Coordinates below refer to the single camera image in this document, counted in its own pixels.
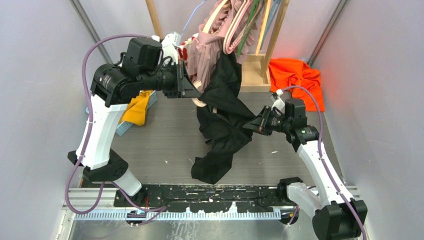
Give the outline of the red poppy print garment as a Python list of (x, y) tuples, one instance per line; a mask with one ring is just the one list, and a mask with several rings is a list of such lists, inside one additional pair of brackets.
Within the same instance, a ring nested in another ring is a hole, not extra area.
[(184, 62), (184, 66), (186, 69), (188, 69), (189, 50), (191, 49), (193, 40), (196, 39), (197, 36), (197, 33), (192, 35), (177, 47), (179, 58)]

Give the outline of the light blue hanger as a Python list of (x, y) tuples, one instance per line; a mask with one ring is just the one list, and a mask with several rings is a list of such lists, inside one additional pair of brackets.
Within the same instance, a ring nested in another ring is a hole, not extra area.
[(193, 18), (193, 16), (195, 15), (195, 13), (196, 13), (196, 11), (202, 6), (202, 5), (204, 5), (205, 4), (205, 2), (206, 2), (206, 0), (202, 0), (201, 1), (201, 3), (200, 4), (198, 4), (194, 9), (193, 9), (193, 11), (191, 12), (191, 14), (190, 14), (190, 16), (189, 16), (189, 18), (187, 19), (187, 21), (186, 21), (186, 23), (185, 23), (185, 25), (184, 25), (184, 27), (183, 27), (183, 29), (182, 29), (182, 31), (181, 31), (181, 36), (183, 36), (184, 34), (185, 34), (185, 32), (186, 32), (186, 29), (187, 29), (187, 27), (188, 27), (188, 25), (189, 25), (189, 23), (191, 22), (191, 20), (192, 20), (192, 18)]

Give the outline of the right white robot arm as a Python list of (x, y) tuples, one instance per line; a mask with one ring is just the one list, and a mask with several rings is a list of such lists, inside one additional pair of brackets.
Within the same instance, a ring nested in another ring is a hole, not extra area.
[(319, 240), (367, 239), (364, 228), (368, 208), (356, 200), (328, 160), (320, 132), (307, 123), (302, 99), (289, 98), (283, 111), (276, 105), (264, 106), (261, 112), (243, 125), (244, 129), (269, 136), (284, 133), (286, 140), (303, 160), (316, 186), (313, 193), (298, 177), (281, 179), (277, 198), (283, 205), (295, 203), (311, 219)]

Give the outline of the beige plastic hanger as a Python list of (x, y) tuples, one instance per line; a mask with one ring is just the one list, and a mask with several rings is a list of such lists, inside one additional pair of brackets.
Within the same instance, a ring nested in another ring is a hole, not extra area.
[(216, 17), (219, 15), (220, 11), (224, 8), (227, 8), (231, 5), (230, 0), (222, 0), (212, 11), (209, 18), (207, 19), (206, 23), (204, 24), (204, 27), (202, 29), (203, 33), (208, 33), (216, 19)]

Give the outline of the black garment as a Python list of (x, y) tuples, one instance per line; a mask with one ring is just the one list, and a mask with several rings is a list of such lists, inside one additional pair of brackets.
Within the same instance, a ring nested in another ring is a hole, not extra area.
[(239, 99), (242, 66), (234, 53), (221, 53), (210, 82), (200, 100), (196, 116), (199, 131), (211, 146), (203, 157), (196, 157), (191, 177), (207, 184), (216, 184), (231, 168), (234, 154), (252, 141), (253, 132), (244, 129), (255, 118)]

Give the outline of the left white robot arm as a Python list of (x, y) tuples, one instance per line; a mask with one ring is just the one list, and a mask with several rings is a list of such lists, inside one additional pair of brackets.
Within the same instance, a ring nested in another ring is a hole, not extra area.
[(116, 184), (135, 207), (145, 202), (146, 193), (111, 145), (122, 115), (142, 91), (161, 91), (169, 99), (200, 96), (171, 35), (132, 37), (118, 63), (97, 68), (88, 94), (91, 109), (84, 137), (78, 149), (68, 154), (72, 163), (84, 167), (89, 181)]

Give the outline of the cream hanger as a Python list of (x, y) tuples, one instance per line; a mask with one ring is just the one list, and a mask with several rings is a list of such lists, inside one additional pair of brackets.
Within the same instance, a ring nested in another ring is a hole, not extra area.
[(199, 108), (206, 108), (208, 111), (213, 114), (218, 113), (218, 103), (220, 101), (219, 93), (217, 93), (214, 89), (212, 91), (203, 92), (203, 83), (200, 80), (196, 80), (193, 82), (196, 90), (199, 91), (199, 97), (192, 98), (192, 102)]

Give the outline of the pink pleated skirt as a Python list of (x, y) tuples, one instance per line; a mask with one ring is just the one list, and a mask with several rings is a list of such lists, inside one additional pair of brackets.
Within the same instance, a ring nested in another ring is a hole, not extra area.
[[(196, 80), (202, 82), (203, 92), (211, 82), (212, 73), (216, 68), (221, 54), (225, 54), (223, 52), (224, 38), (242, 0), (230, 0), (231, 5), (219, 12), (210, 31), (208, 33), (202, 32), (207, 19), (220, 2), (221, 0), (214, 4), (208, 17), (199, 25), (198, 36), (193, 40), (191, 49), (188, 52), (188, 76), (192, 83)], [(242, 57), (237, 57), (236, 55), (237, 63), (242, 64), (246, 60), (247, 55)]]

